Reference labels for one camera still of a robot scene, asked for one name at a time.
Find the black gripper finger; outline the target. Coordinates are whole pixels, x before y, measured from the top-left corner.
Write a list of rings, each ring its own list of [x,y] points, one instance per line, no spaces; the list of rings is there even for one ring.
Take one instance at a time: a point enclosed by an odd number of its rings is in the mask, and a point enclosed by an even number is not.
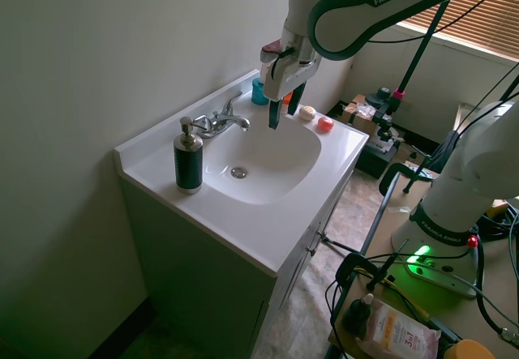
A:
[[[289,102],[288,109],[287,109],[287,113],[289,115],[291,115],[291,116],[295,115],[295,113],[298,109],[300,100],[302,98],[302,95],[304,93],[305,87],[306,87],[306,82],[302,83],[301,85],[299,85],[292,91],[292,95],[290,97],[290,102]]]
[[[270,100],[268,108],[268,127],[275,130],[278,127],[283,100]]]

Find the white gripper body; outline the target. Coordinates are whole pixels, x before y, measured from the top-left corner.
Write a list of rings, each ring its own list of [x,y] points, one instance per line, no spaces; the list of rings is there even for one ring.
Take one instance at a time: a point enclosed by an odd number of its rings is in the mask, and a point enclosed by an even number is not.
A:
[[[307,37],[284,34],[262,47],[262,63],[268,66],[264,95],[269,100],[281,100],[316,73],[319,55]]]

